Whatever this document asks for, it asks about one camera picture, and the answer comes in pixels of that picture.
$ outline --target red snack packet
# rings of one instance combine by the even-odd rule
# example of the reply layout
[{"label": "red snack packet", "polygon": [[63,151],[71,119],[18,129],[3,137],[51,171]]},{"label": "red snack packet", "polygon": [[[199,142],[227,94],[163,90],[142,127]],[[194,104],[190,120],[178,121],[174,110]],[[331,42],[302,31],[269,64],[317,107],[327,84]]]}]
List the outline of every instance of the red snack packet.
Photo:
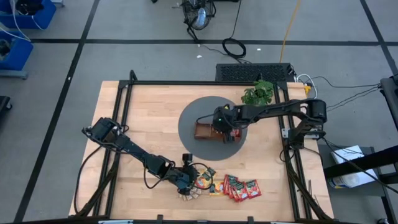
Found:
[{"label": "red snack packet", "polygon": [[225,174],[225,177],[224,177],[224,194],[225,194],[225,195],[229,195],[228,174]]},{"label": "red snack packet", "polygon": [[238,193],[236,191],[236,187],[235,186],[232,187],[231,191],[232,191],[232,194],[233,194],[233,198],[235,199],[235,202],[240,202],[239,195],[238,195]]},{"label": "red snack packet", "polygon": [[232,198],[234,198],[234,187],[235,187],[235,185],[236,184],[238,184],[238,178],[235,178],[235,177],[233,177],[233,178],[229,178],[229,181],[228,181],[228,187],[229,187],[229,190],[228,190],[228,192],[229,192],[229,198],[230,199],[232,199]]},{"label": "red snack packet", "polygon": [[243,202],[243,200],[248,198],[248,190],[246,188],[246,183],[245,182],[240,182],[235,186],[235,191],[239,197],[239,201]]},{"label": "red snack packet", "polygon": [[250,199],[261,196],[261,190],[259,188],[257,180],[251,180],[249,182],[246,182],[246,188]]},{"label": "red snack packet", "polygon": [[233,194],[232,194],[231,187],[230,187],[231,181],[232,182],[238,181],[238,178],[235,177],[235,176],[232,176],[232,175],[225,174],[225,177],[224,177],[224,194],[225,195],[229,195],[230,198],[233,198]]}]

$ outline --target yellow cable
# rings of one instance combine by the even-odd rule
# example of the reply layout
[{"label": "yellow cable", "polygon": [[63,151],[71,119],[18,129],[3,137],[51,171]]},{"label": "yellow cable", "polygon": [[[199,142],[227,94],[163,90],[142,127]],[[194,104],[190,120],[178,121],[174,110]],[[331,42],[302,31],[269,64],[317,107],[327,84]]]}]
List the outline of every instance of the yellow cable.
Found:
[{"label": "yellow cable", "polygon": [[283,59],[283,57],[284,57],[284,49],[285,49],[286,38],[287,38],[287,36],[289,35],[289,30],[290,30],[290,28],[292,27],[294,18],[296,17],[296,12],[297,12],[297,10],[298,10],[299,7],[300,7],[300,3],[301,3],[301,0],[297,0],[297,4],[296,4],[296,7],[294,8],[292,18],[290,19],[289,26],[287,27],[286,34],[285,34],[285,37],[284,37],[284,43],[282,44],[282,50],[280,51],[279,63],[282,63],[282,59]]}]

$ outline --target blue bin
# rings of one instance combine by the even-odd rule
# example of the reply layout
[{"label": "blue bin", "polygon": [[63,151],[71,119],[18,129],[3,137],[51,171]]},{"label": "blue bin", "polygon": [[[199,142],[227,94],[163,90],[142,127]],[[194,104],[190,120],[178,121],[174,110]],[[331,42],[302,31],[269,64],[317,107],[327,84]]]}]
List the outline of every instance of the blue bin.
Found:
[{"label": "blue bin", "polygon": [[0,12],[5,13],[5,14],[12,13],[10,0],[0,0]]},{"label": "blue bin", "polygon": [[[10,33],[23,37],[18,31],[12,31]],[[4,60],[0,60],[0,69],[22,70],[33,49],[33,45],[27,40],[15,38],[3,31],[0,31],[0,39],[4,39],[12,44],[7,57]]]},{"label": "blue bin", "polygon": [[[46,29],[49,26],[51,19],[55,14],[56,7],[54,3],[51,0],[31,0],[31,1],[41,2],[44,6],[44,9],[37,11],[36,14],[33,15],[33,18],[32,16],[18,15],[17,13],[15,17],[19,28],[39,29],[39,27],[37,27],[37,25],[39,25],[40,28]],[[2,4],[0,9],[3,9],[2,10],[3,12],[7,12],[8,7],[11,8],[9,4],[4,5],[7,3],[4,0],[0,1],[0,3]],[[8,28],[17,28],[12,14],[0,14],[0,22],[3,23]]]}]

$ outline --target yellow packet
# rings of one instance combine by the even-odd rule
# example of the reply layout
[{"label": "yellow packet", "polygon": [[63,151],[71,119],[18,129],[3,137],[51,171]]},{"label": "yellow packet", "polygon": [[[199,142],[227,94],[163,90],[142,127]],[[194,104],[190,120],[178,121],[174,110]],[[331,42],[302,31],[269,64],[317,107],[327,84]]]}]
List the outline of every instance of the yellow packet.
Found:
[{"label": "yellow packet", "polygon": [[224,182],[214,181],[210,187],[210,196],[223,196],[224,195]]}]

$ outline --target chip bag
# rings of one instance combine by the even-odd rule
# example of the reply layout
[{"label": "chip bag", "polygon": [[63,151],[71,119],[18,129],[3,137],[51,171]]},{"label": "chip bag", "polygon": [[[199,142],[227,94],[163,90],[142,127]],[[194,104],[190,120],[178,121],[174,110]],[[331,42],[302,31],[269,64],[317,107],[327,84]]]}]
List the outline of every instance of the chip bag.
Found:
[{"label": "chip bag", "polygon": [[232,196],[233,196],[233,199],[235,200],[235,202],[240,202],[239,195],[238,195],[238,193],[236,191],[236,187],[235,186],[231,187],[231,192],[232,192]]},{"label": "chip bag", "polygon": [[207,188],[211,183],[211,177],[215,178],[216,171],[208,168],[200,173],[199,178],[195,181],[195,185],[199,188]]},{"label": "chip bag", "polygon": [[230,199],[235,198],[234,187],[238,183],[239,182],[238,182],[238,178],[237,177],[236,178],[235,177],[229,178],[229,185],[228,185],[229,190],[228,190],[228,192],[229,192],[229,198]]},{"label": "chip bag", "polygon": [[251,180],[249,182],[246,182],[246,188],[250,199],[261,196],[261,190],[259,188],[257,180]]},{"label": "chip bag", "polygon": [[237,185],[235,185],[234,189],[239,197],[240,202],[243,202],[243,200],[248,198],[249,195],[245,182],[238,183]]},{"label": "chip bag", "polygon": [[224,177],[224,194],[229,195],[229,179],[228,174],[225,174]]},{"label": "chip bag", "polygon": [[224,195],[224,182],[223,181],[214,181],[210,187],[210,195],[211,196]]}]

